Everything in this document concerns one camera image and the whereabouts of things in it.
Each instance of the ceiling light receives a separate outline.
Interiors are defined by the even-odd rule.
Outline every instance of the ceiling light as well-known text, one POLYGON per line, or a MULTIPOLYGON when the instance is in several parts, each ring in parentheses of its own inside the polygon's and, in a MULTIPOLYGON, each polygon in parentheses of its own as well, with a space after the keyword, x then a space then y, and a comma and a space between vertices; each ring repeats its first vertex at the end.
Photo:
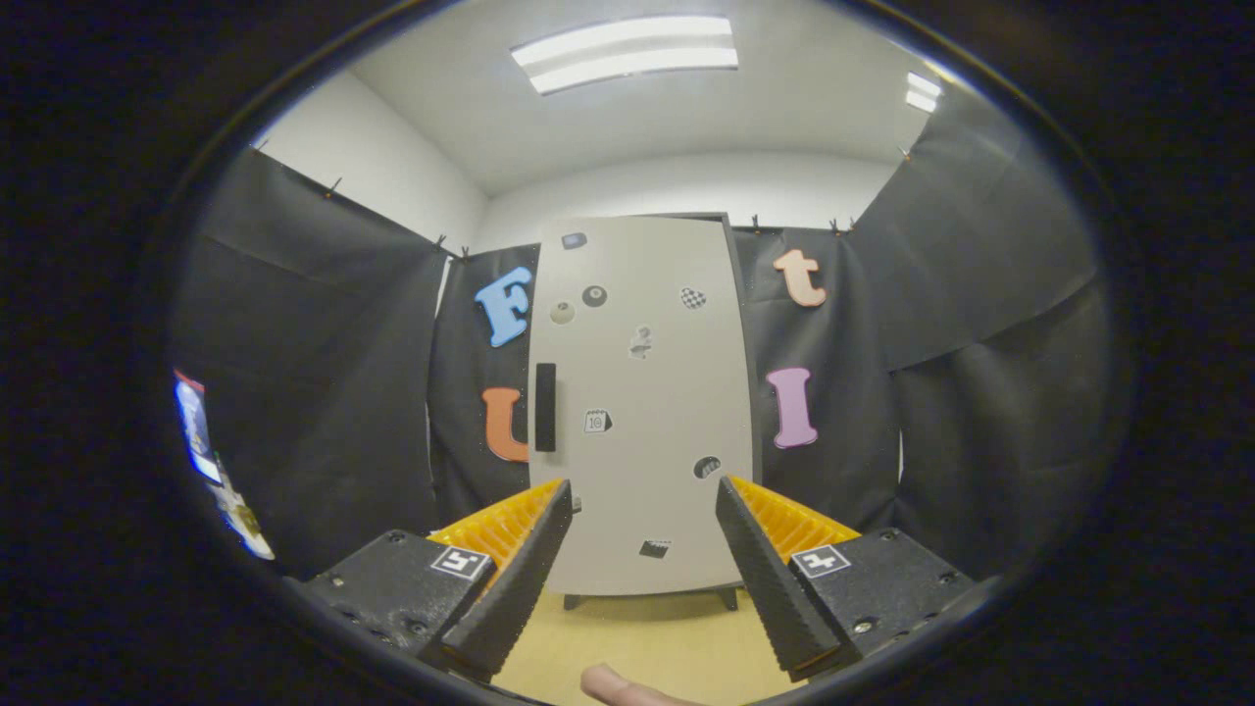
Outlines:
POLYGON ((648 71, 735 69, 727 18, 656 16, 565 31, 511 50, 541 95, 648 71))
POLYGON ((545 61, 596 46, 636 39, 666 36, 720 36, 732 35, 732 23, 727 18, 663 16, 639 18, 606 23, 525 44, 511 50, 520 66, 545 61))
POLYGON ((581 83, 668 69, 734 69, 735 49, 659 49, 581 61, 532 78, 541 94, 581 83))
POLYGON ((931 80, 921 76, 915 71, 906 73, 906 83, 911 84, 911 88, 919 90, 924 95, 937 97, 941 94, 941 87, 932 83, 931 80))
POLYGON ((906 104, 911 105, 912 108, 919 108, 925 113, 931 113, 937 107, 937 102, 935 99, 929 98, 927 95, 922 95, 920 93, 915 93, 914 90, 906 92, 906 104))

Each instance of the black fabric backdrop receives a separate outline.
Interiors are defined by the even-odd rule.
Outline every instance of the black fabric backdrop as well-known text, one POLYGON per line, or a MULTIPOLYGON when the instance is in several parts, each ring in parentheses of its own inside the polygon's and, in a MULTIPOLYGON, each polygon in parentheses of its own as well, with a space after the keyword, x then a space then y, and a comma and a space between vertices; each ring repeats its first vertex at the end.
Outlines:
POLYGON ((858 253, 826 229, 734 228, 733 240, 742 320, 758 369, 753 409, 763 485, 861 532, 886 524, 897 487, 897 421, 858 253), (827 291, 818 306, 793 301, 772 266, 792 248, 818 263, 811 282, 827 291), (779 449, 779 409, 766 376, 792 367, 811 371, 806 398, 818 439, 779 449))
POLYGON ((983 98, 948 87, 910 155, 848 234, 886 370, 1037 316, 1093 277, 1096 232, 1081 207, 983 98))
POLYGON ((1128 381, 1102 280, 984 341, 894 374, 894 523, 975 578, 1072 529, 1106 478, 1128 381))
POLYGON ((1023 130, 948 87, 910 155, 843 238, 902 426, 892 522, 984 578, 1079 519, 1128 364, 1093 226, 1023 130))
POLYGON ((541 246, 523 245, 479 252, 449 263, 449 275, 435 321, 428 398, 432 420, 432 466, 442 524, 452 523, 528 487, 527 464, 505 461, 488 450, 483 391, 512 387, 513 436, 527 443, 527 350, 532 335, 532 291, 541 246), (474 295, 515 267, 531 270, 523 285, 527 329, 501 347, 488 339, 492 326, 474 295))
POLYGON ((196 226, 172 362, 286 573, 434 524, 427 371, 444 252, 246 152, 196 226))

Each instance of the door handle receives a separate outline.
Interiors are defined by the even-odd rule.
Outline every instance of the door handle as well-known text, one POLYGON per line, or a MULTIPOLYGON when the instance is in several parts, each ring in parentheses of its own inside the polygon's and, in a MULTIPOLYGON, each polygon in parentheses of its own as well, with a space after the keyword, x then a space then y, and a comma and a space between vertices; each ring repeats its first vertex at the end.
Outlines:
POLYGON ((557 365, 536 364, 536 450, 557 451, 557 365))

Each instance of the wooden floor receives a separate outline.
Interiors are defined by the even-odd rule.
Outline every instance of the wooden floor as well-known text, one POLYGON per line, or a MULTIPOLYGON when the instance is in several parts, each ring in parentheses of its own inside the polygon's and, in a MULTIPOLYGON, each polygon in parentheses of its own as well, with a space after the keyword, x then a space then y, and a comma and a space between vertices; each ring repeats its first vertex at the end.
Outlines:
POLYGON ((747 703, 793 688, 744 589, 729 612, 710 593, 586 598, 572 611, 541 594, 492 683, 558 706, 597 703, 580 672, 606 662, 625 678, 710 706, 747 703))

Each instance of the pink letter i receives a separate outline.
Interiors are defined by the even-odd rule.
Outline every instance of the pink letter i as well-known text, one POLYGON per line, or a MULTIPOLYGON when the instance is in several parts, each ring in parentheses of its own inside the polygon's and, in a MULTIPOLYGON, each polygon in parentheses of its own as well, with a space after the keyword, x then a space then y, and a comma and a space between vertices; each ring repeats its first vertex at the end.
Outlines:
POLYGON ((767 382, 776 389, 776 404, 781 410, 781 433, 776 435, 776 446, 792 449, 806 446, 820 439, 820 433, 811 426, 811 414, 806 405, 806 381, 811 371, 806 369, 782 369, 767 374, 767 382))

